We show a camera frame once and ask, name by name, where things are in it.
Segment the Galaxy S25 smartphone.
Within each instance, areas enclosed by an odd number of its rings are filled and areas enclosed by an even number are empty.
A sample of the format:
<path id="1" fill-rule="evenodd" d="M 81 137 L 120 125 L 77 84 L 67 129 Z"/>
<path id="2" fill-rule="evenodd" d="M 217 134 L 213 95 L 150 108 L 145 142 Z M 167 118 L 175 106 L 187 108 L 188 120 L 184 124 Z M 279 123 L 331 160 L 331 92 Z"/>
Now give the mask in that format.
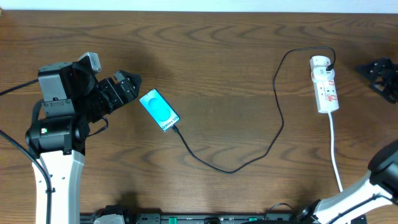
<path id="1" fill-rule="evenodd" d="M 180 121 L 180 116 L 156 88 L 142 96 L 139 101 L 163 131 Z"/>

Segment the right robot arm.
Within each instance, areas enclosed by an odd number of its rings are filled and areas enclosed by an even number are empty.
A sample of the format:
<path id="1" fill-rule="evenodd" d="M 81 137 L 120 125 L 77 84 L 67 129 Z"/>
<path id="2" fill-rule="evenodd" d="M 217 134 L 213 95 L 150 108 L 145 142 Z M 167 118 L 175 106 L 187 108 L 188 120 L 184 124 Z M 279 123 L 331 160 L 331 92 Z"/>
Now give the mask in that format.
<path id="1" fill-rule="evenodd" d="M 295 220 L 304 223 L 350 223 L 361 215 L 385 205 L 397 204 L 397 141 L 384 146 L 370 160 L 368 171 L 355 184 L 344 189 L 335 159 L 335 130 L 332 112 L 339 108 L 335 71 L 328 57 L 310 59 L 318 112 L 330 122 L 330 154 L 339 193 L 317 200 L 298 212 Z"/>

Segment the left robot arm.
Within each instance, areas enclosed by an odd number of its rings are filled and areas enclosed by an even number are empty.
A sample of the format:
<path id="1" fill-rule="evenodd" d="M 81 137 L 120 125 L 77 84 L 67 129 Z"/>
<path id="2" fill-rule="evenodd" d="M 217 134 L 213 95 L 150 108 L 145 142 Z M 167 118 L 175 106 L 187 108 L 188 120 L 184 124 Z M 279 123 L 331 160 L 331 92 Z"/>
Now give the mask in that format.
<path id="1" fill-rule="evenodd" d="M 98 81 L 101 69 L 86 60 L 43 66 L 43 101 L 35 106 L 25 138 L 41 166 L 34 168 L 36 223 L 79 223 L 80 182 L 90 123 L 135 100 L 141 77 L 118 70 Z"/>

